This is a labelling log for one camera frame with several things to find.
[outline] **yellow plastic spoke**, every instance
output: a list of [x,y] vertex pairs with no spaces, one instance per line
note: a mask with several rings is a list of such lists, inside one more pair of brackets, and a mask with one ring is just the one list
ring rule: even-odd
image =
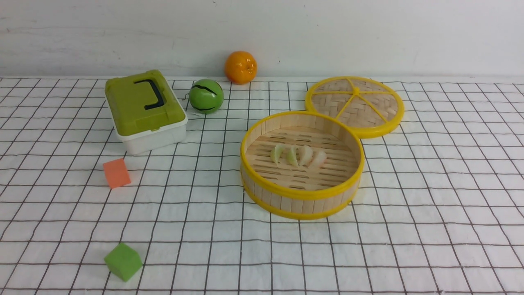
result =
[[321,92],[314,92],[313,95],[317,94],[353,94],[352,91],[321,91]]
[[351,85],[351,89],[355,89],[355,85],[353,84],[353,82],[351,81],[350,78],[346,77],[346,80],[350,83]]
[[347,108],[347,106],[351,103],[351,101],[353,100],[353,98],[354,98],[355,96],[356,96],[356,95],[352,95],[352,96],[350,97],[350,99],[348,99],[348,100],[346,101],[346,103],[345,103],[344,106],[342,107],[342,110],[340,110],[340,112],[336,115],[335,120],[337,120],[337,119],[340,117],[340,115],[342,115],[342,113],[344,112],[344,110],[345,110],[345,109]]
[[361,91],[361,94],[391,94],[385,91]]
[[371,108],[372,108],[372,109],[377,113],[377,115],[378,115],[382,120],[384,120],[385,123],[388,122],[388,120],[386,120],[386,118],[385,118],[385,117],[384,117],[384,116],[383,116],[383,115],[382,115],[382,114],[381,114],[381,113],[380,113],[380,112],[379,112],[379,111],[378,111],[378,110],[377,110],[377,109],[376,109],[376,108],[375,108],[375,107],[374,107],[374,106],[373,106],[373,105],[372,105],[372,104],[371,104],[367,99],[363,98],[361,95],[358,95],[358,97],[359,97],[360,99],[362,99],[365,103],[367,103],[368,106],[370,106],[370,107],[371,107]]

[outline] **green plastic box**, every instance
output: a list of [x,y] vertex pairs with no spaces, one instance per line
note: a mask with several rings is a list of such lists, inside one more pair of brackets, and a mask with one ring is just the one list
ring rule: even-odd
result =
[[187,114],[160,71],[110,79],[105,96],[117,135],[129,154],[184,140]]

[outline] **foam cube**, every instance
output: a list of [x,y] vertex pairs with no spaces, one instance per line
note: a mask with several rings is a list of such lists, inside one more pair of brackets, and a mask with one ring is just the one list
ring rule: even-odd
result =
[[124,159],[104,163],[104,173],[110,188],[117,188],[131,183]]
[[109,270],[124,282],[142,267],[140,255],[125,243],[118,244],[107,254],[104,261]]

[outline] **green ball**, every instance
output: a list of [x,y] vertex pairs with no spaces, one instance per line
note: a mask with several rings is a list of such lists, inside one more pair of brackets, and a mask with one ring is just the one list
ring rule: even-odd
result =
[[217,82],[202,79],[191,87],[189,102],[197,111],[210,114],[218,110],[224,102],[224,91]]

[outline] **woven bamboo lid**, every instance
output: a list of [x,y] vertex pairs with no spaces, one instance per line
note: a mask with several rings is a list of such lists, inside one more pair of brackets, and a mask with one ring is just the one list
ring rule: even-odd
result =
[[305,107],[339,120],[361,139],[388,134],[404,115],[404,103],[395,91],[361,77],[334,77],[318,82],[308,90]]

